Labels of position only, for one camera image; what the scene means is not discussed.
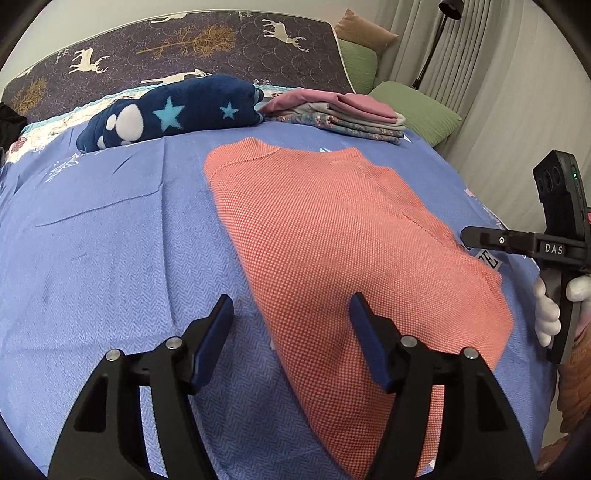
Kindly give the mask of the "right forearm orange sleeve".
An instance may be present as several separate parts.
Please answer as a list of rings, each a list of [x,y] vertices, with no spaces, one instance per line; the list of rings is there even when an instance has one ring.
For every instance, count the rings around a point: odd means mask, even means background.
[[[542,449],[539,471],[547,470],[558,458],[590,412],[590,362],[590,326],[586,326],[574,341],[569,362],[559,367],[557,408],[562,414],[560,432],[564,437]]]

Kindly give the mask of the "right white gloved hand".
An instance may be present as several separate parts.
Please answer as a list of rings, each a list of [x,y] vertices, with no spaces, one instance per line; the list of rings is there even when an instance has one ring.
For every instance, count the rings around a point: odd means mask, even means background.
[[[546,283],[541,277],[538,277],[534,282],[533,293],[536,299],[536,336],[542,347],[548,347],[561,330],[560,309],[558,304],[547,295]],[[590,324],[590,276],[584,275],[571,280],[567,286],[566,295],[570,301],[581,303],[581,312],[575,335],[575,337],[578,337]]]

